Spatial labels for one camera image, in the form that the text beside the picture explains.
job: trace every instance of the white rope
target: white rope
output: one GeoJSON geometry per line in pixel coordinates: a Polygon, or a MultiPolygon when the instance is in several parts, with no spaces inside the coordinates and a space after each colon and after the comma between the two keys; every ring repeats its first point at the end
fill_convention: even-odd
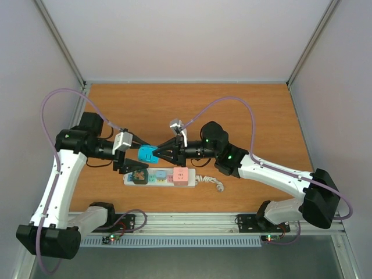
{"type": "Polygon", "coordinates": [[[212,176],[196,176],[195,177],[195,181],[196,181],[196,184],[198,185],[198,182],[211,182],[211,183],[216,183],[217,184],[217,190],[219,190],[219,192],[222,192],[223,190],[225,190],[225,187],[224,185],[222,184],[221,181],[218,181],[216,177],[212,177],[212,176]]]}

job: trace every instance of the white wall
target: white wall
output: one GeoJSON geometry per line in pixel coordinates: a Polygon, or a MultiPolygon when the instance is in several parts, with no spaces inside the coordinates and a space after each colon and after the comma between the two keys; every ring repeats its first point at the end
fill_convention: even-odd
{"type": "Polygon", "coordinates": [[[88,81],[285,82],[330,0],[44,0],[88,81]]]}
{"type": "Polygon", "coordinates": [[[371,1],[341,1],[292,87],[315,167],[355,208],[345,227],[363,278],[372,278],[371,26],[371,1]]]}
{"type": "MultiPolygon", "coordinates": [[[[40,103],[49,91],[78,84],[31,0],[0,1],[0,40],[0,277],[11,278],[17,226],[28,224],[52,164],[40,103]]],[[[53,135],[69,124],[75,104],[70,95],[50,100],[53,135]]]]}

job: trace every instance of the brown table surface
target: brown table surface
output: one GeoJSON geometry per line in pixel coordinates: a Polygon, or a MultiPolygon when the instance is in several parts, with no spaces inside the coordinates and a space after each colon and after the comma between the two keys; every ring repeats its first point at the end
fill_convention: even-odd
{"type": "MultiPolygon", "coordinates": [[[[184,123],[206,105],[223,96],[238,96],[252,107],[256,117],[255,154],[283,166],[311,170],[291,96],[285,84],[93,84],[89,97],[113,123],[126,127],[152,145],[174,135],[169,121],[184,123]]],[[[92,111],[87,105],[86,111],[92,111]]],[[[229,134],[232,144],[249,149],[251,120],[237,101],[220,102],[187,128],[189,140],[198,140],[201,127],[214,120],[229,134]]],[[[105,125],[102,137],[109,135],[105,125]]],[[[127,152],[136,159],[137,150],[127,152]]],[[[90,164],[105,161],[90,159],[90,164]]],[[[160,161],[150,167],[173,167],[160,161]]],[[[214,168],[214,160],[197,174],[216,177],[225,190],[213,183],[195,188],[128,187],[112,166],[83,168],[71,202],[71,211],[86,210],[92,202],[110,202],[118,212],[255,212],[263,201],[281,201],[290,196],[262,183],[227,177],[214,168]]]]}

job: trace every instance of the pink cube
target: pink cube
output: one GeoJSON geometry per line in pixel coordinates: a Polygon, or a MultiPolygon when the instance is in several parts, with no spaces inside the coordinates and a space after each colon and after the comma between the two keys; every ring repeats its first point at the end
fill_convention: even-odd
{"type": "Polygon", "coordinates": [[[174,167],[173,168],[173,185],[187,186],[188,185],[188,168],[174,167]]]}

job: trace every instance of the gray floor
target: gray floor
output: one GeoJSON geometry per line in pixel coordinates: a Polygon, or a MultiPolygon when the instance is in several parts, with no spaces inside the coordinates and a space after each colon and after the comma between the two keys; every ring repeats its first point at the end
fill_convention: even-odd
{"type": "Polygon", "coordinates": [[[54,276],[35,266],[31,278],[246,279],[343,278],[331,237],[301,237],[262,248],[81,248],[54,276]]]}

